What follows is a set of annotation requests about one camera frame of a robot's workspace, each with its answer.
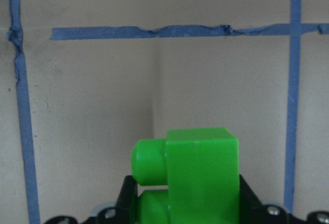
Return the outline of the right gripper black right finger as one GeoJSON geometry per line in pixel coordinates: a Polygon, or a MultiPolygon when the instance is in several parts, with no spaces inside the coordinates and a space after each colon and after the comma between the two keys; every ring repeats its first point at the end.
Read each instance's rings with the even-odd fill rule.
{"type": "Polygon", "coordinates": [[[239,222],[241,224],[261,224],[265,223],[265,205],[259,200],[242,175],[240,180],[240,213],[239,222]]]}

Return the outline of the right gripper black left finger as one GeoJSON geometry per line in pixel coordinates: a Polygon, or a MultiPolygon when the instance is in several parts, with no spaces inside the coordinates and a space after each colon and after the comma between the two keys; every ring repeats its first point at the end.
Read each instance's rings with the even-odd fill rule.
{"type": "Polygon", "coordinates": [[[137,182],[133,176],[126,176],[115,204],[114,223],[132,224],[136,222],[137,198],[137,182]]]}

